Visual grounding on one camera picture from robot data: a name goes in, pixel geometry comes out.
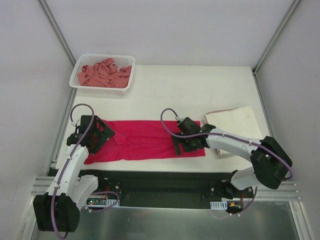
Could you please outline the magenta t shirt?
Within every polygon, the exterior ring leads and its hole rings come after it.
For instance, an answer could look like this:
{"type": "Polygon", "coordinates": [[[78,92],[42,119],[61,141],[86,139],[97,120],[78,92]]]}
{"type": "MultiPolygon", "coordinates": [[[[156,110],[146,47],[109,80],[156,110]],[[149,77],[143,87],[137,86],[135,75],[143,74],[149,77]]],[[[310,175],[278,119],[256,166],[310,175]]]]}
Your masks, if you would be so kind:
{"type": "Polygon", "coordinates": [[[84,162],[85,165],[120,160],[195,158],[206,155],[203,148],[177,155],[172,136],[159,120],[105,120],[104,123],[115,135],[97,153],[90,154],[84,162]]]}

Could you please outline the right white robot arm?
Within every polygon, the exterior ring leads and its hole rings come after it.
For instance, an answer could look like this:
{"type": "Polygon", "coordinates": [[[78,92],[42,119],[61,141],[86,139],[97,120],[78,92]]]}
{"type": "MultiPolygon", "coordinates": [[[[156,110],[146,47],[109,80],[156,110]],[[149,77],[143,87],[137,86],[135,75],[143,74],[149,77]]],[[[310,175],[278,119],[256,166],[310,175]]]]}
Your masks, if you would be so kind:
{"type": "Polygon", "coordinates": [[[184,152],[223,150],[251,163],[251,167],[234,170],[227,180],[215,186],[218,196],[233,199],[244,189],[259,185],[276,190],[288,179],[293,162],[273,137],[246,138],[211,124],[200,126],[189,117],[176,120],[179,132],[172,134],[171,139],[175,145],[181,143],[184,152]]]}

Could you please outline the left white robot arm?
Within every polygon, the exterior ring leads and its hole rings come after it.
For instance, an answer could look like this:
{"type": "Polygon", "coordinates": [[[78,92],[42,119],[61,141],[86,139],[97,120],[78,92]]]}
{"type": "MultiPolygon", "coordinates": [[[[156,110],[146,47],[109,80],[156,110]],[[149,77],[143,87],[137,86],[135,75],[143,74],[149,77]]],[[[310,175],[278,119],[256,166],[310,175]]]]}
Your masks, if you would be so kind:
{"type": "Polygon", "coordinates": [[[114,136],[115,132],[98,116],[80,117],[67,138],[65,157],[54,180],[44,194],[37,194],[33,200],[40,231],[73,233],[77,229],[80,211],[89,196],[107,189],[100,173],[80,175],[81,168],[114,136]]]}

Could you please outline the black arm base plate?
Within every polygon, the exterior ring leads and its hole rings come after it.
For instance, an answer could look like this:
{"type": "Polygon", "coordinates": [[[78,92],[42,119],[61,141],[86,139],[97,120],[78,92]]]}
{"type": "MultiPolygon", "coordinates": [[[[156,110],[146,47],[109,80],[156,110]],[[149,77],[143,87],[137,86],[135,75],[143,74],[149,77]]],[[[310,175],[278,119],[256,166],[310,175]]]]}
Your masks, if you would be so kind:
{"type": "Polygon", "coordinates": [[[119,199],[121,207],[209,209],[221,201],[216,188],[228,180],[230,172],[156,172],[81,170],[79,176],[94,175],[99,190],[110,190],[109,199],[119,199]]]}

